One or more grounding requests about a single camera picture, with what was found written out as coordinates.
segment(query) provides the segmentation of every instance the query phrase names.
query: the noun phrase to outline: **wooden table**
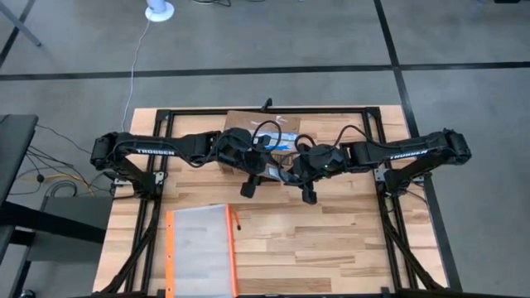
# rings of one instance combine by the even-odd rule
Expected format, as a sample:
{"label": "wooden table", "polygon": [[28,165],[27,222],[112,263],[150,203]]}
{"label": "wooden table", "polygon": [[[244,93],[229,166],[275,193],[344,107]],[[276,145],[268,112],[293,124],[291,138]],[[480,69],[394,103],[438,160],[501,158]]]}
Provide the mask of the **wooden table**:
{"label": "wooden table", "polygon": [[[408,138],[401,107],[381,106],[380,109],[387,141]],[[131,133],[152,135],[156,112],[155,108],[136,109]],[[297,117],[302,119],[301,132],[312,135],[317,143],[333,143],[344,125],[363,127],[361,117],[356,114],[299,114]],[[173,137],[221,130],[224,119],[224,115],[178,116]],[[356,131],[347,130],[342,142],[363,140]],[[141,168],[147,164],[146,156],[129,159]],[[408,162],[400,160],[394,166],[402,167]],[[239,190],[246,176],[223,175],[216,163],[192,169],[180,159],[170,158],[168,169],[150,294],[165,287],[166,211],[227,203],[238,211],[243,227],[234,232],[240,294],[378,293],[382,286],[392,289],[373,173],[344,174],[319,181],[316,183],[319,203],[308,205],[301,201],[299,189],[279,183],[259,186],[252,199],[245,199]],[[424,195],[418,187],[409,190]],[[130,191],[120,190],[117,195]],[[401,204],[412,252],[434,279],[445,286],[426,204],[413,195],[402,196]],[[129,256],[138,205],[137,199],[113,203],[95,291],[110,282]],[[397,256],[403,284],[407,285],[398,250]],[[142,264],[141,259],[135,289],[139,289]]]}

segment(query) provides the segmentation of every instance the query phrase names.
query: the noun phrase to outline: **black floor stripe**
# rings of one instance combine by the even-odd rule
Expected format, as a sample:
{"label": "black floor stripe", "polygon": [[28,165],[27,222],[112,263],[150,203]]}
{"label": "black floor stripe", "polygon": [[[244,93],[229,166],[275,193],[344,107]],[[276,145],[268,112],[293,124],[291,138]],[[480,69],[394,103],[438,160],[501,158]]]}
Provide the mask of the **black floor stripe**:
{"label": "black floor stripe", "polygon": [[[33,4],[35,4],[35,0],[27,0],[26,6],[24,7],[24,10],[22,11],[22,14],[19,17],[20,22],[24,22],[27,19],[27,15],[30,13]],[[14,27],[13,31],[9,35],[9,38],[7,38],[6,45],[3,47],[2,52],[0,52],[0,68],[2,68],[2,65],[5,62],[7,55],[9,55],[9,52],[11,51],[11,48],[13,47],[13,44],[17,39],[18,32],[18,28]]]}
{"label": "black floor stripe", "polygon": [[[331,72],[369,72],[392,70],[391,65],[331,65],[331,66],[292,66],[256,67],[204,70],[139,70],[135,78],[186,77],[199,75],[264,75],[264,74],[304,74]],[[47,79],[117,79],[129,78],[130,71],[70,73],[70,74],[3,74],[0,81],[47,80]]]}
{"label": "black floor stripe", "polygon": [[[381,3],[381,0],[373,0],[373,3],[378,14],[381,29],[383,30],[383,36],[388,48],[388,54],[390,55],[390,61],[392,63],[393,73],[396,79],[397,90],[399,91],[403,112],[407,121],[408,131],[410,132],[411,137],[419,137],[416,119],[414,118],[414,112],[412,111],[412,105],[408,97],[407,86],[405,85],[405,79],[403,78],[402,68],[399,64],[398,54],[393,43],[392,34],[390,33],[390,27],[388,26],[387,18],[384,14],[383,4]],[[431,220],[433,222],[433,228],[435,230],[436,240],[438,242],[438,249],[442,255],[447,281],[451,289],[462,291],[462,285],[460,284],[460,278],[458,276],[458,271],[456,270],[455,259],[451,251],[451,246],[449,245],[449,238],[447,237],[446,228],[443,224],[440,206],[436,199],[436,193],[434,191],[434,185],[432,184],[431,179],[426,179],[425,193],[429,202]]]}
{"label": "black floor stripe", "polygon": [[530,68],[530,61],[399,65],[400,70],[498,70]]}

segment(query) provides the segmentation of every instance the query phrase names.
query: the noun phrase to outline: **black metal frame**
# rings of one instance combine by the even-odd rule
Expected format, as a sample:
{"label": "black metal frame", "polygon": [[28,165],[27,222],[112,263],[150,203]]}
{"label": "black metal frame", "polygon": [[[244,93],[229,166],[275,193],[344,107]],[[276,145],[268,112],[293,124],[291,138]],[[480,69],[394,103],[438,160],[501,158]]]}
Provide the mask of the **black metal frame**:
{"label": "black metal frame", "polygon": [[[357,108],[357,107],[337,107],[337,108],[272,108],[270,107],[271,101],[268,100],[266,105],[262,108],[239,108],[238,110],[241,111],[247,111],[247,112],[260,112],[260,113],[280,113],[280,114],[300,114],[300,113],[352,113],[352,114],[358,114],[361,116],[363,120],[364,130],[366,131],[367,135],[369,137],[372,137],[372,125],[370,118],[374,120],[375,128],[377,130],[378,139],[380,142],[386,142],[386,138],[384,135],[383,130],[383,120],[381,118],[381,113],[378,107],[367,107],[367,108]],[[157,110],[157,115],[155,119],[155,127],[153,129],[153,136],[160,136],[161,135],[161,127],[164,122],[166,122],[166,130],[163,133],[164,137],[170,137],[173,132],[175,117],[177,116],[195,116],[195,115],[222,115],[226,114],[229,111],[228,108],[211,108],[211,109],[179,109],[179,110],[169,110],[169,109],[159,109]],[[390,168],[390,164],[387,162],[385,163],[385,166],[387,168]],[[160,165],[158,166],[157,171],[166,171],[167,169],[167,156],[164,156],[161,158]],[[155,157],[149,156],[149,160],[147,163],[147,171],[154,171],[155,170]],[[399,204],[399,200],[397,197],[392,198],[393,199],[393,206],[394,206],[394,217],[396,219],[397,223],[397,229],[395,229],[392,226],[392,223],[390,221],[390,217],[387,211],[387,207],[385,204],[385,194],[381,191],[383,188],[383,182],[376,181],[374,179],[374,183],[376,186],[377,191],[377,197],[378,197],[378,205],[379,205],[379,211],[380,216],[382,220],[383,225],[383,231],[384,231],[384,238],[385,243],[387,247],[387,253],[388,253],[388,261],[389,266],[391,268],[392,273],[392,279],[393,279],[393,287],[394,289],[402,289],[404,288],[402,279],[399,274],[398,269],[398,261],[396,257],[396,251],[394,248],[394,244],[397,245],[402,252],[404,252],[405,256],[405,266],[407,270],[407,280],[409,287],[411,289],[417,289],[417,280],[416,275],[418,276],[426,276],[425,278],[428,280],[430,276],[426,274],[425,270],[421,267],[417,259],[412,255],[410,252],[410,248],[408,246],[408,240],[407,240],[407,230],[405,228],[404,219],[402,216],[401,206]],[[160,209],[161,209],[161,197],[162,192],[153,200],[153,208],[152,208],[152,220],[155,220],[156,222],[160,218]],[[135,233],[133,238],[133,244],[132,244],[132,251],[139,256],[141,251],[138,251],[139,247],[147,247],[146,251],[146,257],[144,260],[144,267],[143,267],[143,273],[142,273],[142,284],[140,287],[140,291],[147,292],[149,287],[149,280],[151,276],[151,270],[152,270],[152,262],[153,262],[153,253],[154,253],[154,246],[156,242],[156,229],[151,230],[148,229],[150,233],[149,239],[147,239],[146,235],[144,234],[142,236],[143,227],[145,224],[145,218],[147,217],[147,204],[148,202],[146,200],[143,200],[140,202],[139,209],[138,209],[138,216],[137,216],[137,225],[135,227]],[[128,260],[128,264],[124,267],[130,267],[131,270],[128,271],[127,276],[122,276],[123,279],[127,279],[125,283],[125,291],[131,292],[133,288],[133,281],[135,277],[135,261],[134,258],[131,260]],[[457,276],[451,276],[448,278],[450,279],[458,279]],[[115,284],[113,285],[113,288],[117,290],[121,284]],[[439,289],[436,286],[426,286],[427,288],[431,289]],[[355,295],[340,295],[342,297],[346,296],[355,296]],[[254,297],[254,296],[246,296],[241,295],[240,297]]]}

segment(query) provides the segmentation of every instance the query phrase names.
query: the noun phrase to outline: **clear plastic folder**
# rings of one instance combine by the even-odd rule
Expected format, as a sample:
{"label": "clear plastic folder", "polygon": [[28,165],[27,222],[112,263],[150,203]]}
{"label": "clear plastic folder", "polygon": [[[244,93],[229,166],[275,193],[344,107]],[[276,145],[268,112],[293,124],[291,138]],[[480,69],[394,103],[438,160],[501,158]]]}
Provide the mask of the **clear plastic folder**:
{"label": "clear plastic folder", "polygon": [[230,207],[166,214],[166,298],[238,295]]}

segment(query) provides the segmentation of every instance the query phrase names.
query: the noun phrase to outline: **white cable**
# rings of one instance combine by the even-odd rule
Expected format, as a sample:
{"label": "white cable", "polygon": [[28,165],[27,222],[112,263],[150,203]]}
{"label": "white cable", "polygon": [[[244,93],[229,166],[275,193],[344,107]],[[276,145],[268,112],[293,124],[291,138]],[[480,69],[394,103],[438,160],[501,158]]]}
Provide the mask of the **white cable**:
{"label": "white cable", "polygon": [[123,110],[123,120],[122,120],[122,132],[125,132],[125,118],[127,118],[127,111],[129,109],[129,104],[131,103],[131,99],[133,98],[133,91],[134,91],[134,66],[136,65],[136,61],[138,60],[138,52],[140,51],[140,46],[142,45],[142,39],[147,34],[147,30],[149,29],[149,25],[151,24],[150,17],[147,18],[147,25],[146,30],[143,31],[142,36],[140,36],[140,40],[138,41],[138,46],[136,48],[136,51],[134,52],[134,61],[132,62],[131,67],[131,91],[129,93],[129,98],[127,99],[127,104],[125,105],[125,110]]}

